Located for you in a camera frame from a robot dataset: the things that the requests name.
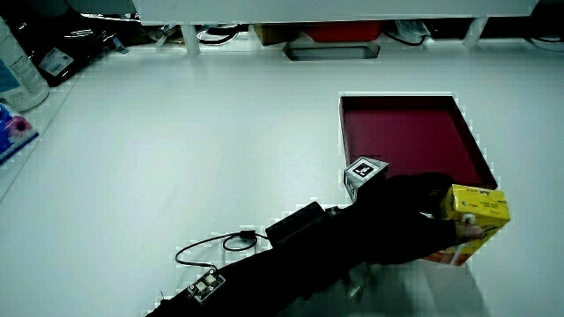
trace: white shelf leg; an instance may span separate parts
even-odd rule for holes
[[[181,25],[182,36],[186,45],[186,52],[189,56],[200,54],[200,42],[196,37],[196,27],[192,25]]]
[[[464,45],[467,48],[471,48],[478,44],[479,36],[484,31],[484,27],[486,27],[487,17],[478,17],[474,18],[470,27],[468,28],[468,33],[464,37]]]

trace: red container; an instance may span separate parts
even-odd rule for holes
[[[497,188],[451,96],[343,97],[341,120],[347,165],[366,156],[390,163],[388,177],[439,172]]]
[[[374,41],[382,32],[382,21],[321,22],[304,29],[314,41]]]

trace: white bottle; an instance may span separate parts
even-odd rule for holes
[[[0,103],[24,111],[48,95],[47,82],[0,18]]]

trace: cardboard box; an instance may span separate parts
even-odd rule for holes
[[[481,227],[484,237],[460,246],[450,247],[426,257],[435,262],[462,265],[494,236],[509,220],[505,195],[500,190],[453,185],[440,204],[435,218],[454,219]]]
[[[253,28],[264,46],[293,41],[299,30],[294,24],[254,24]]]

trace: circuit board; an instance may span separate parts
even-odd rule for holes
[[[210,269],[190,285],[188,291],[192,294],[191,297],[203,304],[225,281],[226,279],[217,274],[215,269]]]

